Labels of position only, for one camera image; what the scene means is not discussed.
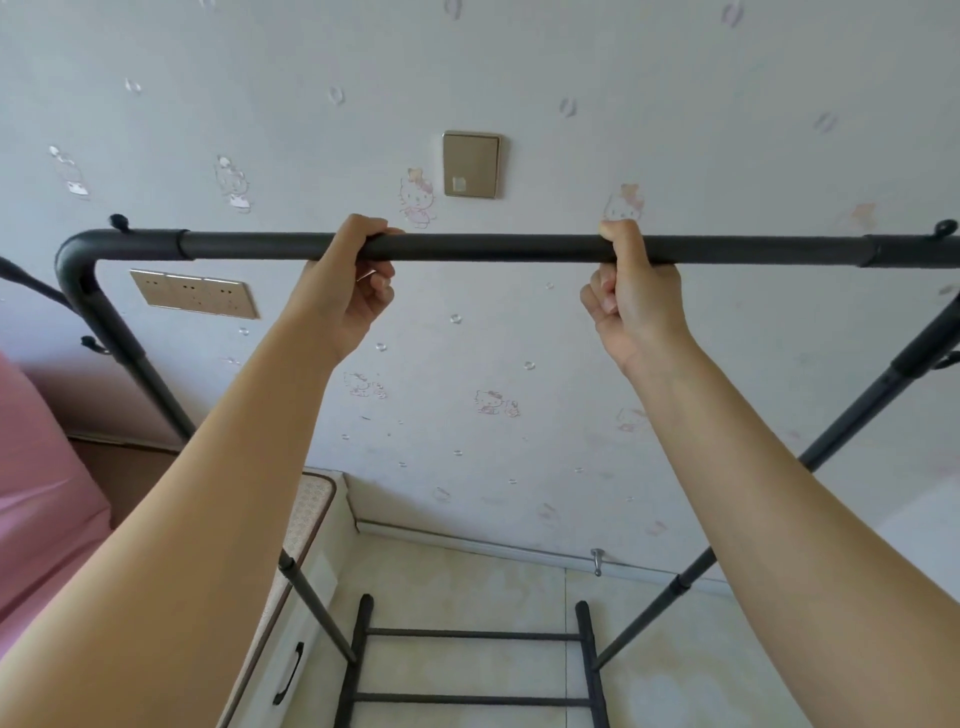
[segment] ladder rung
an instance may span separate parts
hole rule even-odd
[[[584,697],[523,697],[519,695],[419,695],[407,692],[358,692],[356,703],[432,703],[438,705],[526,705],[589,708]]]
[[[466,640],[533,640],[538,642],[579,642],[579,634],[565,632],[475,632],[453,629],[389,629],[368,627],[376,637],[459,637]]]

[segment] horizontal rail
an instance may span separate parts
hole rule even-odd
[[[527,705],[589,708],[585,697],[522,697],[513,695],[419,695],[408,692],[358,692],[355,703],[419,703],[429,705]]]
[[[476,632],[456,629],[389,629],[371,627],[371,637],[449,637],[463,640],[527,640],[534,642],[579,642],[580,635],[565,632]]]
[[[960,239],[950,237],[955,229],[955,222],[945,220],[926,235],[648,235],[645,240],[647,253],[655,263],[960,268]],[[332,239],[332,232],[92,230],[74,235],[63,244],[58,267],[77,269],[101,259],[310,260],[323,255]],[[378,235],[367,241],[360,257],[581,263],[615,260],[611,244],[599,235],[499,233]]]

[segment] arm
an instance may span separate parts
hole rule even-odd
[[[393,299],[351,216],[170,470],[0,663],[0,726],[203,726],[276,570],[333,368]]]
[[[693,341],[633,222],[581,291],[780,676],[818,728],[960,725],[960,604],[809,473]]]

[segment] forearm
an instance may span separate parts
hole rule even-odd
[[[302,318],[270,330],[167,474],[14,646],[4,665],[16,672],[0,667],[0,724],[215,722],[276,571],[335,364],[320,322]],[[57,700],[33,694],[51,684]]]
[[[808,473],[692,339],[647,353],[628,377],[814,724],[955,725],[960,607]]]

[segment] transparent wall dot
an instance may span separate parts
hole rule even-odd
[[[566,98],[560,102],[560,116],[568,119],[577,112],[577,100]]]

